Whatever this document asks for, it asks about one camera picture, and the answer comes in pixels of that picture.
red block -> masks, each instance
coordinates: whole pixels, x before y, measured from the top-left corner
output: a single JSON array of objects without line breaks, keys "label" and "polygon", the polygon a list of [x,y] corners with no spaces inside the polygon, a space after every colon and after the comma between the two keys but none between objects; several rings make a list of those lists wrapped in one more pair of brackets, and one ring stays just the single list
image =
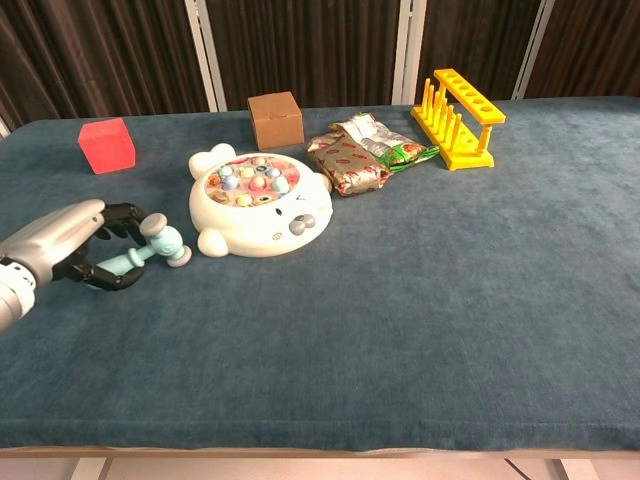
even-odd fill
[{"label": "red block", "polygon": [[78,143],[93,173],[110,173],[136,164],[136,149],[122,118],[87,123]]}]

green package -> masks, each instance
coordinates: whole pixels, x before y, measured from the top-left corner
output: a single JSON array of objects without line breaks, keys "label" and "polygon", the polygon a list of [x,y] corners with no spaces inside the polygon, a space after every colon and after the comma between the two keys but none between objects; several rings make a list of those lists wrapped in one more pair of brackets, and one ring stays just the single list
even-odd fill
[{"label": "green package", "polygon": [[330,127],[332,130],[342,130],[349,134],[393,173],[402,172],[440,153],[436,146],[425,147],[390,131],[371,113],[359,113],[345,122],[333,123]]}]

teal toy hammer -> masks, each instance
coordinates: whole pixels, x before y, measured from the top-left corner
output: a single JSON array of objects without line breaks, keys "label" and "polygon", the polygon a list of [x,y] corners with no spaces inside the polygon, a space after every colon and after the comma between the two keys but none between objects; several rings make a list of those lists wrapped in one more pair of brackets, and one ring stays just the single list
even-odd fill
[{"label": "teal toy hammer", "polygon": [[184,245],[182,236],[173,227],[167,225],[167,217],[154,213],[140,223],[140,233],[146,238],[147,245],[142,248],[130,248],[127,253],[110,258],[98,264],[115,275],[124,275],[136,267],[144,267],[144,262],[154,255],[167,258],[170,267],[181,267],[191,259],[191,248]]}]

blue tablecloth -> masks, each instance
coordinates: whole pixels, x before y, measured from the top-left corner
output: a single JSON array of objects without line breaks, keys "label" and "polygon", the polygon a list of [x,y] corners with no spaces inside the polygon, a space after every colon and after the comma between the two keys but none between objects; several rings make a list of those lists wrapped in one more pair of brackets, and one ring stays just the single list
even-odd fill
[{"label": "blue tablecloth", "polygon": [[[436,157],[334,194],[291,254],[38,290],[0,336],[0,447],[640,449],[640,100],[499,106],[494,169]],[[358,111],[427,142],[409,107],[305,110],[307,139]],[[0,238],[98,197],[164,212],[195,247],[187,159],[256,149],[246,112],[126,118],[137,165],[97,176],[86,121],[0,142]]]}]

yellow test tube rack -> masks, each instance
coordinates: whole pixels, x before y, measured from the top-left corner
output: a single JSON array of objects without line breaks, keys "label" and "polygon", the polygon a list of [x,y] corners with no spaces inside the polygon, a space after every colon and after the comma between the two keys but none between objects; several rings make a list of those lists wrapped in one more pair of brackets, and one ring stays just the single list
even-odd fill
[{"label": "yellow test tube rack", "polygon": [[[440,147],[449,170],[493,167],[493,155],[487,150],[491,129],[507,117],[454,69],[435,70],[433,74],[440,81],[438,90],[434,93],[434,85],[427,78],[422,105],[413,107],[411,116]],[[462,115],[454,113],[453,105],[447,106],[447,90],[482,125],[480,139],[462,123]]]}]

